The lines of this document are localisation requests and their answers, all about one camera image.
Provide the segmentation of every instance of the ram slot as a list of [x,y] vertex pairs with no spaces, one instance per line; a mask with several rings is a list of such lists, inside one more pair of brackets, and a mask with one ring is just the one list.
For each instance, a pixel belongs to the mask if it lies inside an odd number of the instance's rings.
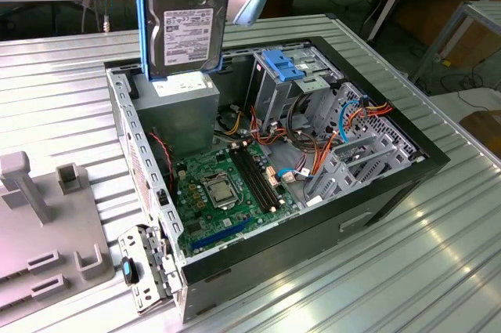
[[263,213],[267,213],[271,208],[278,208],[279,201],[270,185],[266,182],[259,168],[254,163],[247,150],[232,150],[229,153],[236,168],[242,176],[243,181],[249,187],[252,195],[259,203],[259,208]]

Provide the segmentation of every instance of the green motherboard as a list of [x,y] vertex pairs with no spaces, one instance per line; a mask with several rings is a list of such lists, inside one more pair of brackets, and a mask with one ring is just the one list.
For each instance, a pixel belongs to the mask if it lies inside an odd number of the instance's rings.
[[[245,151],[269,183],[265,171],[268,160],[259,145],[252,143]],[[252,180],[241,175],[244,169],[240,163],[237,167],[230,152],[216,150],[176,162],[179,174],[176,207],[184,226],[178,243],[188,257],[299,210],[282,183],[269,186],[275,194],[273,198],[280,201],[277,209],[263,209],[260,197],[246,184]]]

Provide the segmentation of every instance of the aluminum table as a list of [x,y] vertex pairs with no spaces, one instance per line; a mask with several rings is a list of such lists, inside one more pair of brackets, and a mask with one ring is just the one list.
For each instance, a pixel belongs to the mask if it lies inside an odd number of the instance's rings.
[[[501,2],[464,2],[461,4],[434,40],[433,44],[428,48],[416,71],[411,75],[410,80],[416,82],[421,77],[427,65],[440,47],[444,45],[445,41],[449,39],[460,22],[464,21],[463,25],[468,24],[469,26],[474,20],[501,36]],[[460,37],[457,39],[454,38],[455,36],[452,37],[450,42],[456,44]]]
[[143,223],[114,129],[103,62],[139,56],[135,31],[0,44],[0,152],[33,174],[88,169],[116,277],[10,324],[20,331],[493,331],[501,325],[499,160],[341,22],[228,26],[225,46],[323,36],[451,161],[386,219],[182,326],[174,305],[139,317],[117,235]]

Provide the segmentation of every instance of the hard drive label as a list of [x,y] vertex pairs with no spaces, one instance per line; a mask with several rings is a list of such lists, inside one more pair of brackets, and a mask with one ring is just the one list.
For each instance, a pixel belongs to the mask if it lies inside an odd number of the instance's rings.
[[154,81],[153,87],[157,91],[158,96],[173,96],[182,92],[205,89],[207,88],[207,84],[204,81],[202,72],[195,71],[174,74],[169,76],[167,81]]
[[213,12],[212,8],[164,12],[165,65],[208,59]]

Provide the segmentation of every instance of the expansion slot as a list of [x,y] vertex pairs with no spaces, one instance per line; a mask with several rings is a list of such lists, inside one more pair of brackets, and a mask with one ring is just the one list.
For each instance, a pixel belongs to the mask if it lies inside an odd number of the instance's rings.
[[254,159],[247,152],[247,148],[231,149],[229,156],[241,174],[243,181],[258,201],[261,211],[267,213],[273,210],[273,208],[278,208],[280,205],[278,198],[259,171]]
[[200,239],[199,241],[195,241],[191,244],[191,249],[197,249],[200,247],[204,247],[206,245],[215,243],[216,241],[221,241],[225,239],[226,237],[229,237],[230,235],[233,235],[235,233],[239,233],[243,229],[245,229],[245,226],[252,220],[252,218],[246,219],[245,221],[242,221],[240,223],[237,223],[236,225],[233,225],[231,227],[228,227],[227,229],[224,229],[223,231],[219,231],[218,233],[213,233],[209,237],[205,237],[204,239]]

